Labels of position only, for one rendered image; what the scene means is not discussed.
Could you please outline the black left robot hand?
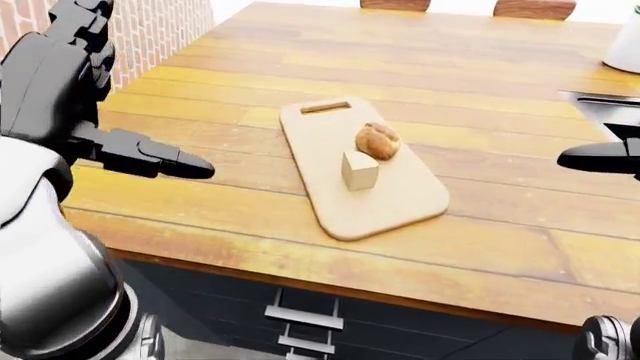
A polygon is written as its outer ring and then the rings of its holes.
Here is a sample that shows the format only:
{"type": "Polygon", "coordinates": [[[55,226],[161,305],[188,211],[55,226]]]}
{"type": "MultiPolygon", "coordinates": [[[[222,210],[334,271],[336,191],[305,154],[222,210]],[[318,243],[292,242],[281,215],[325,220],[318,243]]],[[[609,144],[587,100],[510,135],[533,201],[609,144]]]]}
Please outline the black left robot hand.
{"type": "Polygon", "coordinates": [[[0,62],[0,134],[57,152],[68,163],[154,178],[210,179],[208,161],[122,129],[98,128],[111,90],[115,47],[108,38],[114,0],[58,0],[44,33],[20,38],[0,62]]]}

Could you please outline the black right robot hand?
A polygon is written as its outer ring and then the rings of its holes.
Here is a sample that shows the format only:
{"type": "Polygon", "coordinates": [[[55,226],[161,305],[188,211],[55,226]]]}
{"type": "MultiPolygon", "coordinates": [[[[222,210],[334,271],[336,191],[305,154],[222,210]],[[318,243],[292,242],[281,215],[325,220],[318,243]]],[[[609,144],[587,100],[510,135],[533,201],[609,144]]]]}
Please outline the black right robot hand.
{"type": "Polygon", "coordinates": [[[607,123],[618,142],[592,143],[566,149],[557,158],[557,164],[572,170],[591,173],[633,175],[640,181],[640,125],[607,123]]]}

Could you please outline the brown crusty bread roll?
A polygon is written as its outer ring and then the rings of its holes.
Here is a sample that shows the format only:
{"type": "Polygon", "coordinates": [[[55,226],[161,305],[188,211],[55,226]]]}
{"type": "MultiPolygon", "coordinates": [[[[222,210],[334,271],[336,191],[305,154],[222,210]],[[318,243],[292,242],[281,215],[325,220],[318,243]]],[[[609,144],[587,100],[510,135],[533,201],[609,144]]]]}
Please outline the brown crusty bread roll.
{"type": "Polygon", "coordinates": [[[400,148],[400,138],[386,125],[369,122],[363,125],[355,137],[355,146],[360,152],[378,161],[388,161],[400,148]]]}

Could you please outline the pale cheese wedge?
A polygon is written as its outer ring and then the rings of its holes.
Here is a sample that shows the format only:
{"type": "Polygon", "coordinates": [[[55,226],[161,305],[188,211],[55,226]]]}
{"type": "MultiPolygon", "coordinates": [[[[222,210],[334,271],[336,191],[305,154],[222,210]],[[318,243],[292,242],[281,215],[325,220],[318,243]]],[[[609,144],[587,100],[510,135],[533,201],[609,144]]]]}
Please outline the pale cheese wedge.
{"type": "Polygon", "coordinates": [[[379,174],[379,163],[369,155],[347,150],[342,155],[341,175],[349,191],[373,188],[379,174]]]}

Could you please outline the light wooden cutting board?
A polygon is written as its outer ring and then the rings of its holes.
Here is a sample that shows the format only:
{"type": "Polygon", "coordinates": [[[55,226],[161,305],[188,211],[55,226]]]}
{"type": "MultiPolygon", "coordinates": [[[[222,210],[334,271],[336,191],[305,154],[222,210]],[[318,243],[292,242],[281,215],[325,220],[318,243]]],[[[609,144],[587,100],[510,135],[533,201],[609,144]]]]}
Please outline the light wooden cutting board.
{"type": "Polygon", "coordinates": [[[448,209],[448,190],[406,144],[388,161],[358,151],[366,123],[387,123],[368,101],[290,104],[279,120],[318,222],[334,239],[364,239],[448,209]]]}

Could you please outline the steel kitchen sink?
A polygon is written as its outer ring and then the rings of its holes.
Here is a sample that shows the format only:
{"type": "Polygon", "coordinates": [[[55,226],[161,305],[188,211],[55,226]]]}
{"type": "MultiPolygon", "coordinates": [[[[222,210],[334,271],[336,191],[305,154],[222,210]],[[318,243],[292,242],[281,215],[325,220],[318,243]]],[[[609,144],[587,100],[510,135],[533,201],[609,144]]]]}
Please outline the steel kitchen sink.
{"type": "Polygon", "coordinates": [[[559,94],[603,130],[604,123],[640,125],[640,97],[575,91],[559,94]]]}

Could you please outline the white ceramic vase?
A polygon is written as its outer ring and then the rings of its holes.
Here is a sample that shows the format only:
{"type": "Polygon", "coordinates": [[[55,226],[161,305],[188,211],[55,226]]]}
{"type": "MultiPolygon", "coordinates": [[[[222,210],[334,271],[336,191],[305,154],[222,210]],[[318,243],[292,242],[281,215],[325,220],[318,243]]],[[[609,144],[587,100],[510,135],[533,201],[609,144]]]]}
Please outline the white ceramic vase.
{"type": "Polygon", "coordinates": [[[640,5],[634,7],[602,62],[610,68],[640,74],[640,5]]]}

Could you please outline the brown wooden chair back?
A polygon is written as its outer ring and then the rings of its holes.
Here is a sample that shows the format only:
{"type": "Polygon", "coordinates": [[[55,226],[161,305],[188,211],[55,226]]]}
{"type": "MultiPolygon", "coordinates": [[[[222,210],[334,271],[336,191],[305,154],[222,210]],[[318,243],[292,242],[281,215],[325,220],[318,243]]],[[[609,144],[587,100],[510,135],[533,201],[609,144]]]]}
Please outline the brown wooden chair back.
{"type": "Polygon", "coordinates": [[[564,21],[576,5],[576,0],[497,0],[493,16],[564,21]]]}
{"type": "Polygon", "coordinates": [[[359,0],[360,8],[425,12],[431,0],[359,0]]]}

